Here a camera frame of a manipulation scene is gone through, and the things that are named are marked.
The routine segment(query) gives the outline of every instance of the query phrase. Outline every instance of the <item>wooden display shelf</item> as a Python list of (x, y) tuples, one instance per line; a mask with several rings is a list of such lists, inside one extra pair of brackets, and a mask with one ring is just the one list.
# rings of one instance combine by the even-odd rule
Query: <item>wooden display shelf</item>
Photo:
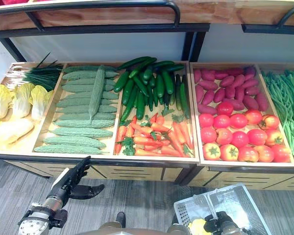
[[(262, 114), (273, 114), (278, 117), (277, 111), (275, 109), (275, 106), (273, 104), (273, 101), (270, 97), (270, 94), (268, 93), (265, 81), (261, 75), (261, 71), (259, 69), (259, 66), (261, 68), (267, 68), (270, 70), (271, 68), (279, 68), (279, 71), (284, 71), (286, 68), (294, 68), (294, 64), (288, 64), (288, 67), (284, 67), (284, 64), (275, 64), (267, 66), (266, 64), (263, 65), (258, 65), (255, 63), (250, 63), (250, 64), (245, 64), (245, 63), (190, 63), (190, 68), (191, 68), (191, 78), (192, 78), (192, 87), (193, 87), (193, 100), (194, 104), (196, 104), (196, 93), (195, 93), (195, 82), (194, 82), (194, 70), (196, 69), (215, 69), (215, 70), (224, 70), (224, 69), (229, 69), (229, 68), (246, 68), (249, 66), (254, 66), (256, 68), (256, 75), (255, 78), (259, 80), (259, 88), (260, 90), (266, 95), (267, 101), (269, 103), (269, 108), (266, 112), (262, 112)], [(247, 111), (245, 108), (242, 111), (234, 111), (234, 113), (243, 113)], [(201, 165), (208, 165), (208, 166), (220, 166), (220, 167), (231, 167), (231, 166), (247, 166), (247, 167), (294, 167), (294, 158), (291, 156), (291, 162), (290, 163), (248, 163), (248, 162), (226, 162), (226, 161), (208, 161), (205, 160), (203, 157), (203, 151), (202, 151), (202, 142), (201, 142), (201, 136), (200, 136), (200, 126), (199, 126), (199, 115), (200, 113), (198, 112), (197, 108), (195, 107), (195, 119), (196, 119), (196, 130), (197, 130), (197, 138), (198, 138), (198, 148), (199, 148), (199, 157), (200, 157), (200, 164)], [(257, 128), (257, 126), (246, 126), (244, 129), (240, 129), (241, 131), (243, 130), (244, 132), (247, 132), (251, 128)], [(282, 133), (284, 136), (284, 144), (289, 147), (288, 141), (286, 139), (284, 130), (282, 128), (282, 125), (279, 124), (278, 127), (279, 131)]]

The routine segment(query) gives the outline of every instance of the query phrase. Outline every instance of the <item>vegetable display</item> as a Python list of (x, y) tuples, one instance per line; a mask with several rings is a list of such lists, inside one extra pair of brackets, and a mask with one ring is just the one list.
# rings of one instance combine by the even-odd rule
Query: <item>vegetable display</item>
[(262, 114), (269, 104), (255, 75), (254, 67), (194, 70), (204, 159), (291, 161), (291, 151), (278, 130), (279, 118)]

